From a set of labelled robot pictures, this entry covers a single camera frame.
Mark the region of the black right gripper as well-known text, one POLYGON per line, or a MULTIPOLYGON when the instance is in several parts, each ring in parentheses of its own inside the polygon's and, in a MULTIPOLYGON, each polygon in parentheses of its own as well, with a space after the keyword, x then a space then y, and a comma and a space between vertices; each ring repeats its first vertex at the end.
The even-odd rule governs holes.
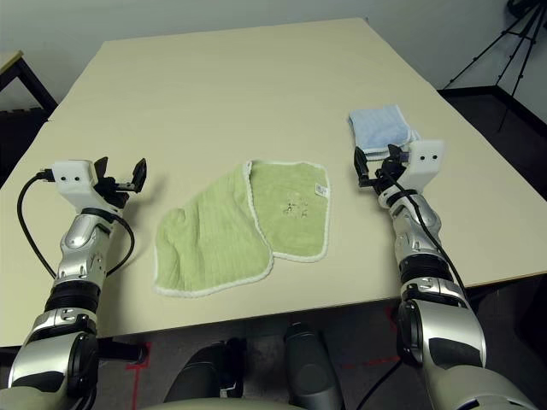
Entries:
POLYGON ((358 184, 362 187, 372 187, 379 196, 383 191, 392 187, 394 181, 406 170, 403 165, 407 161, 407 153, 395 144, 388 145, 389 156, 375 172, 374 178, 369 178, 368 160, 365 153, 358 146, 354 150, 354 168, 358 177, 358 184))

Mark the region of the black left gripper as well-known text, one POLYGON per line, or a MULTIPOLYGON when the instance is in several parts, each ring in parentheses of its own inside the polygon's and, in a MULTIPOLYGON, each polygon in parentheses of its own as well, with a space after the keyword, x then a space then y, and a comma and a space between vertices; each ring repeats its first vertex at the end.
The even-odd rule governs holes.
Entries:
POLYGON ((145 158, 142 158, 135 165, 132 172, 132 182, 117 183, 113 177, 104 177, 108 159, 107 156, 104 156, 94 162, 95 173, 98 178, 94 190, 109 205, 123 209, 129 200, 129 193, 143 189, 147 177, 147 163, 145 158))

